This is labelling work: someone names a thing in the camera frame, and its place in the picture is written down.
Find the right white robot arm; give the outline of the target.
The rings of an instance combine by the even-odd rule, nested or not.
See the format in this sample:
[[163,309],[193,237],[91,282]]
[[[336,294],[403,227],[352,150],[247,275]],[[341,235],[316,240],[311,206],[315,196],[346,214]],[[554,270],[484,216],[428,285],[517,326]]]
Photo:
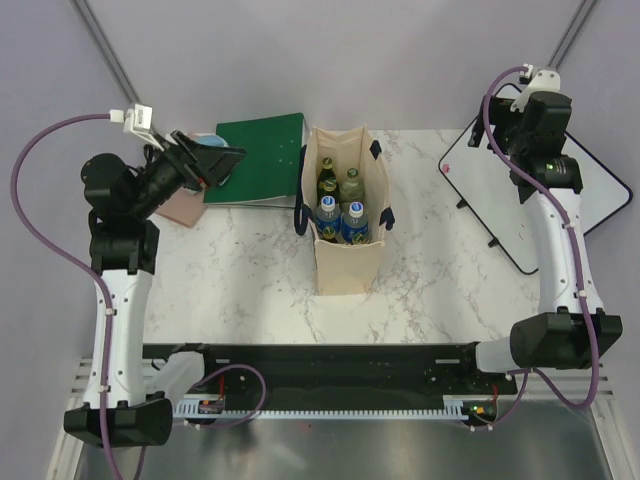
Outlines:
[[537,315],[508,336],[480,342],[476,359],[458,368],[467,392],[483,392],[494,373],[525,368],[588,369],[619,340],[620,316],[608,314],[590,272],[582,231],[583,182],[576,159],[564,154],[569,97],[531,94],[522,111],[511,99],[485,96],[469,144],[482,138],[507,156],[509,176],[533,230],[539,265]]

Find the green Perrier glass bottle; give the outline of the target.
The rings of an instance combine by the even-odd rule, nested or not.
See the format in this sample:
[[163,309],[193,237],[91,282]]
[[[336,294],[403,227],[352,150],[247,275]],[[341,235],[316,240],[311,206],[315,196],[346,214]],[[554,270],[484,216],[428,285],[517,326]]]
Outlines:
[[331,157],[323,157],[320,161],[320,166],[321,170],[317,179],[318,184],[324,182],[327,179],[335,177],[333,159]]

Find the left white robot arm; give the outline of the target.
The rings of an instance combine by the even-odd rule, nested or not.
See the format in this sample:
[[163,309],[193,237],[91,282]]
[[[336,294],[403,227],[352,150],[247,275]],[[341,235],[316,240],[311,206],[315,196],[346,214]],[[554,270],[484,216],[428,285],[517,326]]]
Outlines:
[[66,433],[104,449],[163,445],[190,387],[208,393],[218,385],[218,367],[198,350],[173,353],[151,381],[143,377],[143,323],[160,237],[150,217],[183,188],[220,186],[246,154],[174,131],[139,170],[112,153],[83,165],[96,331],[91,375],[81,406],[64,415]]

